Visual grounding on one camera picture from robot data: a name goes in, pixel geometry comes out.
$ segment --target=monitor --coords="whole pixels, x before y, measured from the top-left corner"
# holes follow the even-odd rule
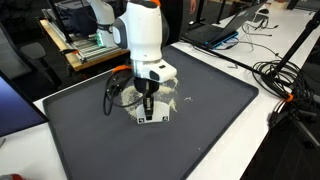
[[[0,137],[46,122],[46,116],[0,71]]]

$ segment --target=white table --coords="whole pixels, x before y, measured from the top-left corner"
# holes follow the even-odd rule
[[[283,56],[303,31],[312,15],[301,10],[270,9],[269,17],[269,25],[278,24],[279,27],[261,32],[271,33],[272,37],[252,36],[253,42],[265,45]],[[243,32],[239,30],[239,33],[239,37],[241,37]],[[319,35],[320,28],[309,36],[295,53],[291,62],[301,67]],[[189,177],[189,179],[195,180],[237,180],[245,171],[268,132],[268,116],[279,99],[259,87],[252,78],[251,72],[241,67],[238,69],[228,68],[227,66],[233,64],[203,54],[189,44],[176,43],[174,46],[231,76],[258,87],[260,90],[259,95],[239,115]],[[273,54],[263,48],[255,47],[253,52],[250,50],[249,45],[238,44],[231,50],[220,51],[220,53],[250,66],[257,61],[275,59]],[[41,100],[35,104],[43,111]],[[39,125],[7,137],[6,144],[0,149],[0,174],[13,172],[32,179],[66,179],[48,124]]]

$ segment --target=chair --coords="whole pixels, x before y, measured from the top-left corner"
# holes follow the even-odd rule
[[[0,70],[33,101],[56,92],[62,84],[44,56],[39,43],[21,47],[20,51],[0,23]],[[40,61],[45,73],[29,60]]]

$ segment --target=gray mat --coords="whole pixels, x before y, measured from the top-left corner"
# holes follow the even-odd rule
[[[163,58],[177,68],[166,123],[138,125],[122,108],[102,111],[105,81],[97,77],[44,101],[68,179],[186,178],[258,89],[175,49]]]

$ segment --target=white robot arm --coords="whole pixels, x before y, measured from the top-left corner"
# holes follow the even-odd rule
[[[96,34],[100,47],[115,47],[112,35],[112,23],[114,22],[113,8],[103,0],[87,0],[97,18],[98,30]]]
[[[177,70],[162,59],[161,45],[167,39],[165,34],[169,31],[163,22],[166,21],[156,3],[130,1],[126,12],[113,23],[114,41],[120,48],[130,50],[130,71],[135,77],[134,86],[143,94],[143,104],[136,109],[139,124],[169,121],[169,105],[154,102],[153,98],[153,93],[159,89],[159,83],[172,79],[177,74]],[[111,78],[113,81],[107,83],[107,93],[111,97],[121,91],[122,88],[119,87],[123,86],[122,82],[127,82],[127,78],[120,74],[114,74],[117,77]]]
[[[131,52],[134,76],[160,83],[177,74],[177,70],[162,59],[162,18],[159,6],[153,2],[128,2],[126,13],[113,24],[115,43]]]

